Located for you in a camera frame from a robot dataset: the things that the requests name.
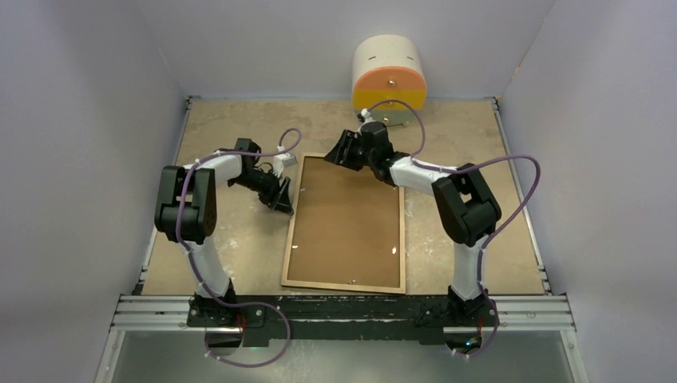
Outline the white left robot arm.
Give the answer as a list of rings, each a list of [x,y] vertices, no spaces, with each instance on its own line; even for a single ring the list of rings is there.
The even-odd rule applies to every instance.
[[[160,172],[154,224],[168,241],[181,247],[191,268],[196,282],[187,320],[191,327],[236,326],[246,318],[213,239],[218,186],[244,187],[268,209],[294,213],[291,180],[283,170],[295,157],[279,147],[267,170],[259,166],[261,157],[255,141],[239,138],[234,148],[217,149],[192,165],[168,165]]]

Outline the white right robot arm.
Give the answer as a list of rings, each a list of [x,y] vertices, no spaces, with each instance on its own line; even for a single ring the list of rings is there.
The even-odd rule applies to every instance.
[[[443,168],[416,161],[394,149],[386,126],[377,121],[363,123],[357,132],[344,130],[324,159],[354,171],[369,168],[385,184],[433,196],[441,225],[454,245],[449,316],[460,325],[475,319],[487,302],[482,246],[501,217],[483,175],[472,164]]]

